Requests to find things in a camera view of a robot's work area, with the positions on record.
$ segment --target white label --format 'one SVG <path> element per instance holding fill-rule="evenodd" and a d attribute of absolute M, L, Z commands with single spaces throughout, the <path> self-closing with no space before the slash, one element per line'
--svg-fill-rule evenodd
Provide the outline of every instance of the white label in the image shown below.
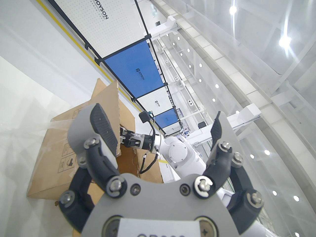
<path fill-rule="evenodd" d="M 155 116 L 172 108 L 165 87 L 138 98 L 138 101 L 145 109 L 152 110 Z"/>
<path fill-rule="evenodd" d="M 118 237 L 196 237 L 200 236 L 197 221 L 174 220 L 120 220 Z"/>
<path fill-rule="evenodd" d="M 130 0 L 54 0 L 101 57 L 144 38 Z"/>

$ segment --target gray metal plate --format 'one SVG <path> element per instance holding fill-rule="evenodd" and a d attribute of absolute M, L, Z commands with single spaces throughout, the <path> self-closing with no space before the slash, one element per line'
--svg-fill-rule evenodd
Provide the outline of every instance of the gray metal plate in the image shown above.
<path fill-rule="evenodd" d="M 195 220 L 210 218 L 218 228 L 220 236 L 239 236 L 235 224 L 217 194 L 209 199 L 200 199 L 193 193 L 193 182 L 198 175 L 189 175 L 168 184 L 146 182 L 132 174 L 122 174 L 127 181 L 127 191 L 119 199 L 104 194 L 93 209 L 81 236 L 101 236 L 104 223 L 112 216 L 148 220 Z M 137 196 L 130 193 L 133 184 L 141 186 Z M 180 185 L 188 184 L 191 193 L 180 194 Z"/>

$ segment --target yellow stripe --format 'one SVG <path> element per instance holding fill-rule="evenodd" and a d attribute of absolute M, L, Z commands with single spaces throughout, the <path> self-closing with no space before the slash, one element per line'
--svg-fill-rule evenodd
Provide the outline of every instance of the yellow stripe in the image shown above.
<path fill-rule="evenodd" d="M 54 22 L 64 31 L 64 33 L 67 34 L 67 36 L 80 48 L 80 50 L 89 58 L 89 60 L 91 60 L 91 62 L 93 62 L 94 65 L 96 65 L 96 67 L 110 80 L 110 82 L 112 82 L 113 80 L 105 73 L 105 71 L 94 61 L 94 59 L 88 54 L 88 52 L 86 51 L 86 49 L 84 49 L 76 40 L 75 38 L 72 37 L 72 35 L 66 30 L 66 28 L 58 21 L 58 19 L 51 13 L 51 11 L 44 5 L 44 3 L 41 0 L 36 0 L 40 6 L 48 13 L 48 15 L 54 20 Z M 127 98 L 130 103 L 132 103 L 135 108 L 138 109 L 139 112 L 141 112 L 141 109 L 133 102 L 131 101 L 131 98 L 129 96 L 126 95 L 126 93 L 118 88 L 119 91 L 125 96 L 125 98 Z"/>
<path fill-rule="evenodd" d="M 160 163 L 168 164 L 168 162 L 167 162 L 166 160 L 161 160 L 161 159 L 159 159 L 159 162 L 160 162 Z"/>

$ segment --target white pegboard panel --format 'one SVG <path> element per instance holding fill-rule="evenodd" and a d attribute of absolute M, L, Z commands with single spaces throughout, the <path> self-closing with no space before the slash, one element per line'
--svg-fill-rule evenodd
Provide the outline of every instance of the white pegboard panel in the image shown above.
<path fill-rule="evenodd" d="M 147 111 L 152 110 L 155 116 L 172 108 L 165 87 L 142 96 L 138 101 Z"/>
<path fill-rule="evenodd" d="M 144 38 L 130 0 L 55 0 L 101 57 Z"/>

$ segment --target blue panel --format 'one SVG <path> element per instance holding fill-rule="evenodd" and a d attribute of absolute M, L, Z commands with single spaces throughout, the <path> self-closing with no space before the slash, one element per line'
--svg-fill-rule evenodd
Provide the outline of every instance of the blue panel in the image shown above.
<path fill-rule="evenodd" d="M 167 127 L 178 122 L 177 115 L 175 114 L 174 109 L 169 109 L 159 115 L 155 116 L 155 121 L 160 125 L 161 128 Z"/>
<path fill-rule="evenodd" d="M 146 41 L 106 59 L 105 62 L 135 98 L 163 86 Z"/>

